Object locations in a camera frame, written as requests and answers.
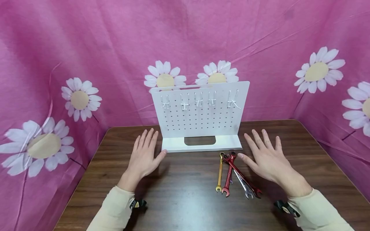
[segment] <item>pink curtain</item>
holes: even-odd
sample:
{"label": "pink curtain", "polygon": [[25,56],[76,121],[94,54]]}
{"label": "pink curtain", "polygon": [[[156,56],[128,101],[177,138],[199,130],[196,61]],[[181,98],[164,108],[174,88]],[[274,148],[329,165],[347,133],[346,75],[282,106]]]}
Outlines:
{"label": "pink curtain", "polygon": [[0,227],[52,230],[149,90],[250,81],[243,121],[297,119],[370,199],[370,2],[0,0]]}

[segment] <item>brown table surface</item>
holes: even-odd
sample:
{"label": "brown table surface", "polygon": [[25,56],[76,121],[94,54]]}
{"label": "brown table surface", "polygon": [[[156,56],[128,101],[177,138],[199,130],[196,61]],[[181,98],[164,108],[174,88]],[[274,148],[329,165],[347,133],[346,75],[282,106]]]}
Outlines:
{"label": "brown table surface", "polygon": [[[116,127],[106,133],[78,184],[55,231],[86,230],[110,189],[127,168],[133,143],[150,126]],[[244,153],[252,156],[244,132],[266,129],[273,145],[279,135],[292,166],[320,190],[356,230],[370,230],[370,206],[342,171],[296,120],[242,122],[239,137]],[[161,149],[159,135],[156,153]],[[145,211],[134,211],[126,230],[300,230],[273,202],[285,199],[274,183],[255,175],[240,159],[235,165],[263,191],[262,199],[247,200],[236,177],[230,196],[216,193],[219,152],[169,153],[159,168],[144,178],[136,198],[147,201]],[[227,165],[222,172],[223,187]]]}

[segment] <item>beige sleeve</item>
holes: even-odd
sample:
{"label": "beige sleeve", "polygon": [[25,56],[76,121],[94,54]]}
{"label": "beige sleeve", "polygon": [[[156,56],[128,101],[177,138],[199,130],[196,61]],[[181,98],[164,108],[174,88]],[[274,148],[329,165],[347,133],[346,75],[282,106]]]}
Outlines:
{"label": "beige sleeve", "polygon": [[134,194],[115,186],[104,199],[87,231],[122,231],[130,219]]}
{"label": "beige sleeve", "polygon": [[295,219],[303,231],[353,231],[332,204],[316,189],[305,197],[290,197],[288,203],[300,214],[300,217]]}

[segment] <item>daisy print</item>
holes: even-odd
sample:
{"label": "daisy print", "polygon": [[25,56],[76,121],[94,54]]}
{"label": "daisy print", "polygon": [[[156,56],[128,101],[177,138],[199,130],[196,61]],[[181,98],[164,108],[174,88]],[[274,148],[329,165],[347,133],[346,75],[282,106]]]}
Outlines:
{"label": "daisy print", "polygon": [[88,80],[82,83],[80,78],[68,79],[66,83],[68,87],[62,87],[62,97],[67,100],[65,109],[68,110],[68,116],[73,115],[75,122],[80,117],[82,121],[91,118],[91,112],[100,107],[99,101],[102,99],[100,96],[94,95],[99,90],[93,87],[93,84]]}
{"label": "daisy print", "polygon": [[294,83],[294,86],[299,86],[297,92],[302,94],[307,89],[310,93],[315,93],[317,89],[324,92],[327,84],[337,85],[337,81],[343,78],[343,73],[338,69],[346,64],[344,60],[333,60],[338,52],[337,49],[328,51],[327,47],[322,47],[317,54],[312,53],[310,62],[303,64],[296,73],[299,78]]}
{"label": "daisy print", "polygon": [[144,85],[150,87],[149,92],[155,88],[170,87],[170,86],[185,86],[186,76],[179,75],[180,68],[175,67],[171,70],[170,62],[162,63],[160,60],[155,62],[154,66],[148,66],[151,75],[145,76]]}
{"label": "daisy print", "polygon": [[214,62],[203,67],[204,73],[198,74],[198,79],[195,80],[196,84],[215,84],[225,82],[237,82],[239,77],[236,76],[238,70],[231,68],[231,63],[225,60],[218,61],[218,65]]}
{"label": "daisy print", "polygon": [[5,136],[10,143],[0,145],[0,153],[13,154],[2,164],[9,168],[8,174],[18,175],[28,169],[28,176],[34,177],[43,166],[48,171],[56,169],[58,164],[68,161],[67,154],[74,151],[73,138],[67,136],[69,127],[64,120],[57,124],[52,117],[40,127],[29,120],[23,123],[22,129],[9,129]]}
{"label": "daisy print", "polygon": [[343,114],[343,118],[350,120],[349,126],[353,129],[363,128],[365,136],[370,137],[370,83],[361,82],[358,87],[347,90],[352,99],[342,101],[342,105],[351,109]]}

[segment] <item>white pegboard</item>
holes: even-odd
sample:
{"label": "white pegboard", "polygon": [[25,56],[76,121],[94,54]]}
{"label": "white pegboard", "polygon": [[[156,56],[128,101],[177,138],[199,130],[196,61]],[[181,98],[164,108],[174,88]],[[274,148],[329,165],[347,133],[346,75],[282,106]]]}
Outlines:
{"label": "white pegboard", "polygon": [[[169,89],[173,87],[156,88],[156,92],[152,93],[163,138],[237,135],[249,81],[189,85],[173,91]],[[203,101],[197,103],[201,96]]]}

